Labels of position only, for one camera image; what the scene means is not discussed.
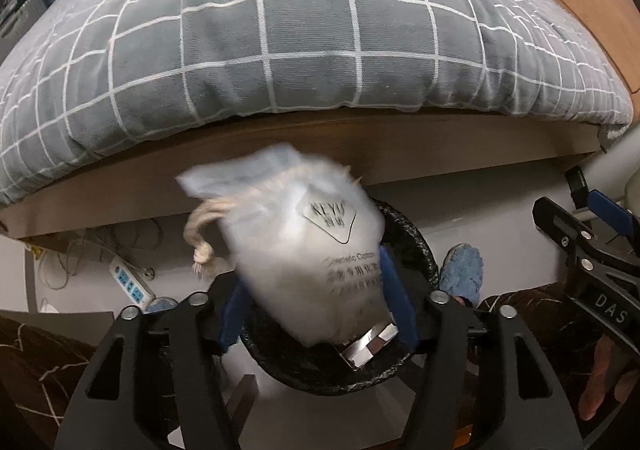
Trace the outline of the person's right hand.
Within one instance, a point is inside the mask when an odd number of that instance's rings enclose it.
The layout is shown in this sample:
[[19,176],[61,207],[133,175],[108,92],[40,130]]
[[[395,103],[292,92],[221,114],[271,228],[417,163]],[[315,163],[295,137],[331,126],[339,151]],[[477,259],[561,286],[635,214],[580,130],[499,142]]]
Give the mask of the person's right hand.
[[626,352],[614,340],[603,335],[594,349],[593,367],[587,386],[580,396],[578,414],[590,421],[610,390],[619,404],[624,404],[639,379],[639,366],[631,364]]

